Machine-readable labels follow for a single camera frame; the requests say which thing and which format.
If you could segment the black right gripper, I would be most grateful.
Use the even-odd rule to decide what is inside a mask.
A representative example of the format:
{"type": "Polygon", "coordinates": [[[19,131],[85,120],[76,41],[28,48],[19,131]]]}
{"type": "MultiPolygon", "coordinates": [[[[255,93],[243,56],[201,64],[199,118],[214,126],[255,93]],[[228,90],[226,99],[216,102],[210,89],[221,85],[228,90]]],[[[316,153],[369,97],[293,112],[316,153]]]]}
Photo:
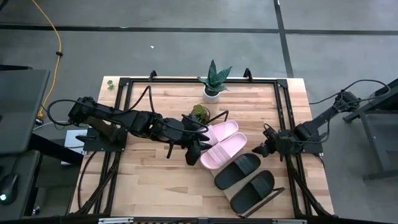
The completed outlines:
{"type": "Polygon", "coordinates": [[[257,152],[263,158],[268,157],[269,153],[278,152],[281,161],[285,156],[297,153],[297,139],[292,130],[280,130],[277,132],[271,126],[264,126],[264,128],[263,134],[267,139],[264,144],[258,145],[252,152],[257,152]]]}

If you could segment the black computer mouse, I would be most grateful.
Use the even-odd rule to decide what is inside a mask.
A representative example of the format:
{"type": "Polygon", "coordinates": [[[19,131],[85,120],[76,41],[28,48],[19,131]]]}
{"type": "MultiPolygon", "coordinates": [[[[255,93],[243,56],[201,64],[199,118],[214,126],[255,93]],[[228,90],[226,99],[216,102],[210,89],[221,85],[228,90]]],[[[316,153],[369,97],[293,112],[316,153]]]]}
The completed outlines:
{"type": "Polygon", "coordinates": [[[18,175],[8,174],[0,180],[0,204],[10,205],[17,197],[18,175]]]}

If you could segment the black aluminium table frame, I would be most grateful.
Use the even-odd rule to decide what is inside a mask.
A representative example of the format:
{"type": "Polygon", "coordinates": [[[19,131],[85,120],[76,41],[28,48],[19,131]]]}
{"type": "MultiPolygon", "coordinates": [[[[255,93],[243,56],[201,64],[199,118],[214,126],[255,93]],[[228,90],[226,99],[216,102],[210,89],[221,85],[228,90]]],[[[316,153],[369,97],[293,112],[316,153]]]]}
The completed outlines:
{"type": "MultiPolygon", "coordinates": [[[[203,85],[195,78],[104,77],[98,102],[126,109],[154,108],[165,117],[180,119],[203,103],[203,85]],[[107,82],[112,80],[114,89],[107,82]]],[[[251,152],[264,141],[263,125],[289,128],[312,118],[304,81],[301,78],[239,78],[228,84],[220,101],[208,105],[213,116],[228,111],[239,124],[251,152]]],[[[189,166],[185,150],[166,144],[127,137],[120,154],[119,169],[105,187],[92,213],[114,217],[236,218],[224,194],[214,185],[211,172],[200,163],[189,166]]]]}

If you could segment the black slide sandal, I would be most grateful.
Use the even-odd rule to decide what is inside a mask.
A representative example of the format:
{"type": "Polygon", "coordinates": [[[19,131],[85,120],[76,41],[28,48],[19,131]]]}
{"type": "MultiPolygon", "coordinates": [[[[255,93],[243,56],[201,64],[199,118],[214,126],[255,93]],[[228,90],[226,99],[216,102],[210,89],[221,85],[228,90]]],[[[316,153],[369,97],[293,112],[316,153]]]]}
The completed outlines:
{"type": "Polygon", "coordinates": [[[215,176],[215,185],[220,190],[228,189],[252,174],[260,164],[261,160],[255,154],[241,154],[215,176]]]}
{"type": "Polygon", "coordinates": [[[232,210],[236,213],[246,212],[271,194],[274,185],[272,173],[268,170],[261,171],[230,200],[232,210]]]}

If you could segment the pink slide sandal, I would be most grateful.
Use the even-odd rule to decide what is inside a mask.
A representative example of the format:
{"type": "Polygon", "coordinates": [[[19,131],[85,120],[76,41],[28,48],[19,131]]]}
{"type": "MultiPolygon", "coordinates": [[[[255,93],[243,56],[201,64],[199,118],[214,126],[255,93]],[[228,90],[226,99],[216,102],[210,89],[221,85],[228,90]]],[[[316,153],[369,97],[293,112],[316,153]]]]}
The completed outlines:
{"type": "Polygon", "coordinates": [[[221,141],[232,136],[234,133],[238,132],[239,126],[234,120],[228,120],[222,123],[209,125],[208,131],[204,133],[209,140],[204,141],[206,144],[215,145],[221,141]]]}
{"type": "Polygon", "coordinates": [[[246,145],[247,141],[247,137],[243,133],[234,133],[202,154],[200,162],[209,170],[219,169],[229,162],[246,145]]]}

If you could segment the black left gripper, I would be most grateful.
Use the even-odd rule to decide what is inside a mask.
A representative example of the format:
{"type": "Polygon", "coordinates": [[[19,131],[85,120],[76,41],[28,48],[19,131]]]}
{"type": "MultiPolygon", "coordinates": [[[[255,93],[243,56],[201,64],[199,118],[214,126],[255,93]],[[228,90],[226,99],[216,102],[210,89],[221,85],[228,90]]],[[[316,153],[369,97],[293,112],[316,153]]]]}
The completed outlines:
{"type": "Polygon", "coordinates": [[[195,165],[199,159],[201,152],[209,150],[212,144],[205,143],[210,138],[203,133],[203,128],[195,123],[177,123],[175,131],[177,136],[173,140],[173,144],[186,149],[185,161],[189,166],[195,165]]]}

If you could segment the dark grey desk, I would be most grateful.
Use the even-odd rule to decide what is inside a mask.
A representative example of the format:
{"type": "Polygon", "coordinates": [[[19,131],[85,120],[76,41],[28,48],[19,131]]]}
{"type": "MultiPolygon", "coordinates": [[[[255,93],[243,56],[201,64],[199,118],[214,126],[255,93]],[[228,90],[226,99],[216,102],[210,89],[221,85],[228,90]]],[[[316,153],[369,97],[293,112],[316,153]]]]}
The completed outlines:
{"type": "Polygon", "coordinates": [[[32,214],[37,196],[35,181],[40,161],[38,151],[0,156],[0,180],[8,174],[18,175],[17,197],[10,205],[0,204],[0,222],[18,220],[32,214]]]}

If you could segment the dark desk panel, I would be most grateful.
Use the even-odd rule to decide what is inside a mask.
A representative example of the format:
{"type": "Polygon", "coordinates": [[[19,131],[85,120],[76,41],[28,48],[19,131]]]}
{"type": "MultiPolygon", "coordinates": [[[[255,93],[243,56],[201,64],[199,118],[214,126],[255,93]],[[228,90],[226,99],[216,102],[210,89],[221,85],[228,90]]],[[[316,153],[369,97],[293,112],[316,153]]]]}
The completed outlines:
{"type": "Polygon", "coordinates": [[[0,71],[0,155],[27,150],[49,76],[48,70],[0,71]]]}

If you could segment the succulents in dark bowl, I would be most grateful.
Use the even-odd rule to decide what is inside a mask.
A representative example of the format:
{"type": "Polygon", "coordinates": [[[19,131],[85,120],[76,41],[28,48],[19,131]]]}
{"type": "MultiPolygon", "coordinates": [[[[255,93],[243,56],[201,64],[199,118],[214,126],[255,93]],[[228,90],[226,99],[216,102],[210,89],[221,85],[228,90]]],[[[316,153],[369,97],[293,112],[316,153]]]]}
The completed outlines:
{"type": "Polygon", "coordinates": [[[198,122],[206,124],[210,120],[210,111],[202,105],[195,105],[192,109],[191,116],[196,118],[198,122]]]}

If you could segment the black metal stand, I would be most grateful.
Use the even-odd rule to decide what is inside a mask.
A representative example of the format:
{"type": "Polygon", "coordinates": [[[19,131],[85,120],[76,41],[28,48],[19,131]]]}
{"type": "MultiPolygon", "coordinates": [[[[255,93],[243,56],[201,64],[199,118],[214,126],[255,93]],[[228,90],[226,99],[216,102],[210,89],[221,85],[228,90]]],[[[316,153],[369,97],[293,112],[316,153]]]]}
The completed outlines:
{"type": "Polygon", "coordinates": [[[359,118],[369,144],[375,152],[379,170],[363,176],[364,180],[398,177],[398,167],[389,154],[398,154],[398,78],[375,91],[364,106],[343,118],[351,123],[359,118]]]}

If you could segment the snake plant in white pot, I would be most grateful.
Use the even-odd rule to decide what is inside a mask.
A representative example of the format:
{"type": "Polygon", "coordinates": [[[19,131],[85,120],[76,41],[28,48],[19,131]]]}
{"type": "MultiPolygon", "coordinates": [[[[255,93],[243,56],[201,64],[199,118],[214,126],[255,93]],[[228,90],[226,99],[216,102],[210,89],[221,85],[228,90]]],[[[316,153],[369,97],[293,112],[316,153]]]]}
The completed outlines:
{"type": "Polygon", "coordinates": [[[216,63],[212,59],[206,78],[197,77],[198,81],[204,84],[203,100],[207,103],[217,103],[220,100],[222,91],[228,91],[228,87],[223,85],[227,80],[232,66],[221,71],[217,71],[216,63]]]}

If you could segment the silver metal bracket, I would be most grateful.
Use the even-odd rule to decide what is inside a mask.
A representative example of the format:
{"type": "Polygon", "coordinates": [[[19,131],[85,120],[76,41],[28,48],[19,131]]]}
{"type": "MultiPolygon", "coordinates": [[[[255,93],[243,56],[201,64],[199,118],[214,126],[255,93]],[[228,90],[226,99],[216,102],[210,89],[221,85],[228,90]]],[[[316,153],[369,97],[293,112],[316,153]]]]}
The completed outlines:
{"type": "Polygon", "coordinates": [[[306,220],[280,218],[280,219],[273,219],[272,224],[308,224],[308,223],[306,220]]]}
{"type": "Polygon", "coordinates": [[[110,217],[100,218],[98,224],[132,224],[134,223],[133,217],[110,217]]]}

